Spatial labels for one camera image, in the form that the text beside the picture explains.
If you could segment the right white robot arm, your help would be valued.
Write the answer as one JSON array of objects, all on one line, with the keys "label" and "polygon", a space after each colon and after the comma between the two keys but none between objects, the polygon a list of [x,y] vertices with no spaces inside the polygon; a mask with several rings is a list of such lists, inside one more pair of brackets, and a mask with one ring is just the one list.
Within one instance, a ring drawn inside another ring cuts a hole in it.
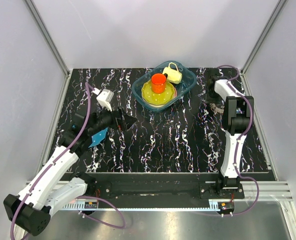
[{"label": "right white robot arm", "polygon": [[221,125],[226,136],[224,160],[219,176],[209,191],[219,198],[236,194],[242,198],[239,167],[243,144],[253,124],[254,98],[242,94],[228,77],[220,76],[215,69],[207,70],[205,79],[206,103],[222,114]]}]

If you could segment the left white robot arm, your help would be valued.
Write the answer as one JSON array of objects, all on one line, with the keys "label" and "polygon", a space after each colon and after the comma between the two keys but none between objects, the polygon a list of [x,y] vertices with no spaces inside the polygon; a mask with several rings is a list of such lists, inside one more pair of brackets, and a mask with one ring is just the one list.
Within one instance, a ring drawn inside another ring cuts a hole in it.
[{"label": "left white robot arm", "polygon": [[18,225],[33,236],[39,235],[51,217],[73,199],[97,197],[96,179],[85,172],[77,172],[60,190],[53,190],[65,172],[92,144],[92,137],[111,128],[127,131],[137,121],[123,109],[100,113],[79,111],[63,133],[52,156],[36,177],[17,195],[9,194],[4,207],[12,225]]}]

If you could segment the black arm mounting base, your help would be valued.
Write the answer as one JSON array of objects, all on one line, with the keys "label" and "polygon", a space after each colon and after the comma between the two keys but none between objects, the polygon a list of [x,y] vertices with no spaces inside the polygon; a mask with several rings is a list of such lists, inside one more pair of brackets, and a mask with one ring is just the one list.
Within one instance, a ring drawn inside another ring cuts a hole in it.
[{"label": "black arm mounting base", "polygon": [[111,199],[118,196],[188,195],[201,199],[245,198],[240,178],[222,178],[218,173],[65,173],[62,180],[85,179],[86,195]]}]

